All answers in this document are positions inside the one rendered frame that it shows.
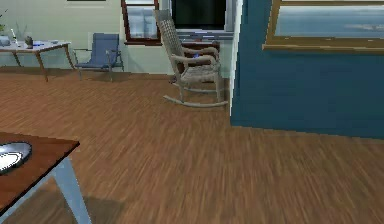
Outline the white table with brown legs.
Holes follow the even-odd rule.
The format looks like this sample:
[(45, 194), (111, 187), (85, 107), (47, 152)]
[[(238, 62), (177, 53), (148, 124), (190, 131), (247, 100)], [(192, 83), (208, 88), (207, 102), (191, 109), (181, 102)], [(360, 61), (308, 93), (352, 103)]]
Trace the white table with brown legs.
[(69, 53), (69, 42), (58, 41), (57, 43), (52, 43), (50, 41), (41, 41), (39, 44), (29, 49), (24, 42), (17, 44), (15, 41), (13, 41), (9, 46), (0, 46), (0, 53), (11, 53), (18, 66), (21, 66), (20, 60), (18, 58), (19, 54), (34, 55), (38, 61), (41, 74), (43, 75), (45, 81), (48, 81), (47, 70), (45, 69), (41, 54), (43, 52), (49, 52), (60, 48), (64, 50), (70, 67), (74, 69), (74, 64)]

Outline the black television set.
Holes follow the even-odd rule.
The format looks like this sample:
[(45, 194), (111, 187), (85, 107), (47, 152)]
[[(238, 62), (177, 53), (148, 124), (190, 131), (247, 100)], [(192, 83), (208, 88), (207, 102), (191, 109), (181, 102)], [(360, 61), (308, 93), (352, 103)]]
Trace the black television set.
[(226, 0), (171, 0), (177, 29), (223, 30)]

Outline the blue folding chair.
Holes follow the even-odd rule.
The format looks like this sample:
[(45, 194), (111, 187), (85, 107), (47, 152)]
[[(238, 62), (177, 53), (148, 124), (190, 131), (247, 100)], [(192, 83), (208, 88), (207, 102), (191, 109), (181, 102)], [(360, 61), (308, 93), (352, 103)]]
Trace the blue folding chair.
[(125, 70), (119, 44), (118, 34), (94, 33), (92, 35), (92, 48), (90, 49), (91, 55), (87, 62), (79, 62), (77, 52), (80, 51), (80, 48), (74, 49), (75, 68), (79, 78), (82, 78), (83, 70), (99, 70), (106, 71), (110, 75), (110, 81), (113, 81), (114, 68), (120, 67)]

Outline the black and white dish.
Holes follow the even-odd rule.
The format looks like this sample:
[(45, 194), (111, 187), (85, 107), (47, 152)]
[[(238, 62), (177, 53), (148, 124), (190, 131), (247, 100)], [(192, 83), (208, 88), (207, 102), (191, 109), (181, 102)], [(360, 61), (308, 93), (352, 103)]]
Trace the black and white dish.
[(20, 167), (32, 155), (32, 145), (27, 142), (9, 142), (0, 145), (0, 175)]

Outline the brown table with grey legs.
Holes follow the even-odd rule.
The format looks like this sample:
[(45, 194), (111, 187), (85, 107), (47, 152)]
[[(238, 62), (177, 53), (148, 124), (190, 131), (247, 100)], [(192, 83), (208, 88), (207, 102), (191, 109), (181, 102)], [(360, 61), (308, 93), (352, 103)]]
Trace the brown table with grey legs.
[(26, 142), (32, 147), (28, 160), (0, 175), (0, 224), (51, 177), (56, 181), (78, 224), (92, 224), (69, 155), (77, 140), (0, 132), (0, 144)]

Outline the green house plant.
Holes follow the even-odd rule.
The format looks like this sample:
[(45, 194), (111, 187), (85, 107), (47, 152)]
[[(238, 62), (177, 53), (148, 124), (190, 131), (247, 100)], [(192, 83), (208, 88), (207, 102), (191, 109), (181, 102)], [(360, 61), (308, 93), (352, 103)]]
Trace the green house plant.
[(8, 34), (5, 32), (5, 25), (0, 24), (0, 46), (9, 46), (11, 44)]

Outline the gold framed sea picture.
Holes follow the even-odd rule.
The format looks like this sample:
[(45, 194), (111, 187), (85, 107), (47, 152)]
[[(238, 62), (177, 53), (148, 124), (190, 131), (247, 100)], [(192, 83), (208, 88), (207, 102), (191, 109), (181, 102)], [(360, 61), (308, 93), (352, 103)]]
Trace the gold framed sea picture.
[(384, 0), (272, 0), (262, 48), (384, 55)]

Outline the dark brown tv cabinet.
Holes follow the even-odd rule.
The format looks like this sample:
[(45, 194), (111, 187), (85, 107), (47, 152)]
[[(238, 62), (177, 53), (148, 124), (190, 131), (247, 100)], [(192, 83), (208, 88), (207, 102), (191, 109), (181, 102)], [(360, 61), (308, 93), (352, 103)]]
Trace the dark brown tv cabinet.
[[(218, 42), (183, 42), (182, 46), (184, 48), (193, 50), (193, 52), (185, 52), (185, 55), (187, 57), (197, 57), (202, 55), (211, 55), (213, 57), (219, 57), (220, 44)], [(202, 52), (202, 49), (205, 48), (215, 48), (216, 53), (212, 51)]]

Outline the red framed window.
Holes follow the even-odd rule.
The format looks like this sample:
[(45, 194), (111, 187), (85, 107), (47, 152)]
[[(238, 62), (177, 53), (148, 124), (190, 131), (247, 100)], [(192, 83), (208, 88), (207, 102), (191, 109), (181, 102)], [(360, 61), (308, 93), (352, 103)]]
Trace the red framed window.
[(126, 45), (159, 46), (161, 35), (154, 17), (159, 0), (120, 0)]

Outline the beige wicker rocking chair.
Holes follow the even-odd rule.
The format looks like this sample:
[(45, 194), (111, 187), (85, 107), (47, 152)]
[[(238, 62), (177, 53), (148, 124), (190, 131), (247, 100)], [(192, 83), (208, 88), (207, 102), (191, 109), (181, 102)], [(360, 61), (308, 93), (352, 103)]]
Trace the beige wicker rocking chair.
[[(219, 51), (214, 47), (190, 49), (183, 47), (177, 34), (169, 9), (153, 11), (163, 46), (176, 77), (175, 86), (179, 89), (179, 98), (164, 95), (164, 98), (183, 106), (196, 108), (220, 107), (227, 104), (224, 99), (224, 80), (220, 74)], [(184, 100), (184, 92), (215, 93), (215, 103), (194, 103)]]

